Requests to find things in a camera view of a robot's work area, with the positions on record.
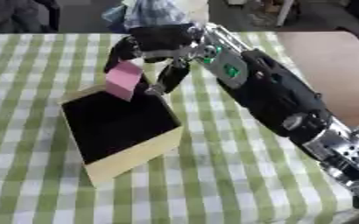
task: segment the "tablecloth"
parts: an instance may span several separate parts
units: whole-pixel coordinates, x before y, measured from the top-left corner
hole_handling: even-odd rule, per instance
[[[300,75],[274,33],[240,36]],[[346,190],[196,64],[165,96],[186,127],[180,147],[94,189],[57,100],[103,83],[119,38],[0,35],[1,224],[341,223],[355,213]]]

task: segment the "person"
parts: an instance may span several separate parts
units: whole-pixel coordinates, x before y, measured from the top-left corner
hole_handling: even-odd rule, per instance
[[[0,33],[41,32],[38,6],[32,0],[0,0]]]

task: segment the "floor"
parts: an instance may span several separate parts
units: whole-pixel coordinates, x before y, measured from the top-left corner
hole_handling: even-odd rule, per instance
[[[61,32],[107,32],[108,29],[101,19],[101,14],[109,7],[119,4],[121,0],[61,0],[58,2],[62,8]],[[301,0],[301,4],[303,15],[298,22],[282,28],[273,28],[253,25],[247,16],[250,7],[228,7],[225,0],[209,0],[210,21],[224,25],[233,32],[332,31],[339,25],[359,32],[359,23],[337,3],[309,3],[309,0]],[[40,16],[42,20],[46,19],[44,10],[41,11]]]

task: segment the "white cloth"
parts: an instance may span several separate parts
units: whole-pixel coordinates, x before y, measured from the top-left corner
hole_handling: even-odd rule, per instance
[[[123,4],[132,8],[136,0],[123,0]],[[208,0],[172,0],[187,17],[194,22],[205,24],[209,20]]]

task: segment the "green light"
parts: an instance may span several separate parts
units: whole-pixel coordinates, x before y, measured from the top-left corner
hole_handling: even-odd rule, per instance
[[[206,64],[211,64],[211,62],[212,62],[212,59],[204,59],[204,63],[206,63]]]
[[[231,78],[235,78],[239,74],[239,70],[230,64],[224,65],[224,71],[226,72],[226,75]]]

